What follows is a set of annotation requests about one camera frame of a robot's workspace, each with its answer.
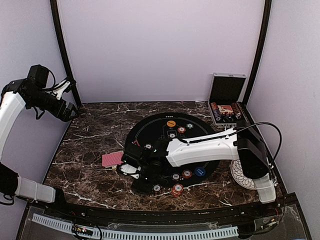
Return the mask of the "black poker chip stack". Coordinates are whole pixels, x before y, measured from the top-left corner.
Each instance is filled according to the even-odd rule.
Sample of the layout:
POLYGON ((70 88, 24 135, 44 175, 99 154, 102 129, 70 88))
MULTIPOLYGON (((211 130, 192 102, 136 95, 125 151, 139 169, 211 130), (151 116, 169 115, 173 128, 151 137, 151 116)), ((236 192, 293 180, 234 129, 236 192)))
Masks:
POLYGON ((162 190, 162 187, 161 187, 159 184, 155 184, 155 185, 152 187, 152 190, 153 190, 153 192, 155 192, 155 193, 159 193, 159 192, 162 190))

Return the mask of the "red poker chip stack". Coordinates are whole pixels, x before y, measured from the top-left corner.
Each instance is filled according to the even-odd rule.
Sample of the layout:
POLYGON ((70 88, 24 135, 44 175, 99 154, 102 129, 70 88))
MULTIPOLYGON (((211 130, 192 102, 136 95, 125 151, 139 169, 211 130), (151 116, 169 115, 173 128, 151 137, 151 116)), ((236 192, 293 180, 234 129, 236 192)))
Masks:
POLYGON ((171 194, 174 197, 180 196, 184 191, 184 187, 182 184, 177 183, 171 188, 171 194))

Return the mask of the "black 100 poker chip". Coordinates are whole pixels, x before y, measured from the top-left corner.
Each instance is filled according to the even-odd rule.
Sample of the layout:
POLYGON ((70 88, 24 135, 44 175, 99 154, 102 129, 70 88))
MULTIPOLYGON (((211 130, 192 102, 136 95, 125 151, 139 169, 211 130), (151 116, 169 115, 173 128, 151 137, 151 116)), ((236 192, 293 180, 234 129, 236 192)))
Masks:
POLYGON ((178 173, 174 173, 171 176, 171 178, 172 178, 173 181, 179 181, 180 180, 180 175, 178 173))

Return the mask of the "black chip seat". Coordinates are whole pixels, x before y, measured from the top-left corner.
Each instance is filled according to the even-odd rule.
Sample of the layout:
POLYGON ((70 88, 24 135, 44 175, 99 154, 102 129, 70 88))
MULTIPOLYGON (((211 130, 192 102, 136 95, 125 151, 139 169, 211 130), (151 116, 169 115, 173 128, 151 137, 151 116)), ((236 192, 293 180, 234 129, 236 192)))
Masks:
POLYGON ((149 150, 152 150, 153 149, 153 146, 150 144, 150 143, 147 143, 145 146, 144 146, 145 149, 149 149, 149 150))

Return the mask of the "red-backed playing card deck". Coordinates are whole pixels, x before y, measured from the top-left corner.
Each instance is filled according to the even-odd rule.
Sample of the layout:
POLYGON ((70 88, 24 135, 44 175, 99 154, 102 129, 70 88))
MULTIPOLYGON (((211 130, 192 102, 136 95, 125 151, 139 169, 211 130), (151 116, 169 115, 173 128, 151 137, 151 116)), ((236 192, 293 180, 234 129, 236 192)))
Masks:
POLYGON ((121 164, 123 154, 123 151, 117 151, 102 155, 102 166, 108 168, 121 164))

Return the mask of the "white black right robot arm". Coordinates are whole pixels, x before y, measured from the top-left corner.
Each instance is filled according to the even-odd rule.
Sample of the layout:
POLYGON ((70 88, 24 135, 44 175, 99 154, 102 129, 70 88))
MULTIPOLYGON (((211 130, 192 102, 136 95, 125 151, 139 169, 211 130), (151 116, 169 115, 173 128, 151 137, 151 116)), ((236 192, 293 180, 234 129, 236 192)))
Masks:
POLYGON ((255 205, 255 213, 266 217, 275 208, 275 181, 271 177, 265 142, 252 125, 245 125, 243 121, 211 135, 160 139, 151 148, 131 143, 125 154, 127 163, 149 182, 168 170, 191 170, 192 166, 196 166, 194 174, 201 178, 207 174, 206 163, 240 160, 244 176, 252 179, 258 192, 260 202, 255 205))

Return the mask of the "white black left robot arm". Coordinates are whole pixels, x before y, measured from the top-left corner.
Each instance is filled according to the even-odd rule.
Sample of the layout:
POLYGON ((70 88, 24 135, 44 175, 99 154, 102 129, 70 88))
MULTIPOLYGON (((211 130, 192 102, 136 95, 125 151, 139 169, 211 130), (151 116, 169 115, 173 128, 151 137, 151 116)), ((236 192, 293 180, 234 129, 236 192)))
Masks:
MULTIPOLYGON (((77 108, 62 99, 75 85, 75 81, 64 79, 51 88, 41 88, 34 77, 14 80, 2 90, 0 101, 0 152, 3 153, 11 129, 23 109, 40 109, 36 119, 40 119, 45 112, 51 113, 63 122, 69 122, 78 117, 77 108)), ((6 200, 13 200, 14 196, 30 201, 51 204, 51 210, 60 218, 67 218, 71 213, 70 206, 59 199, 56 188, 21 177, 18 173, 0 164, 0 192, 6 200)))

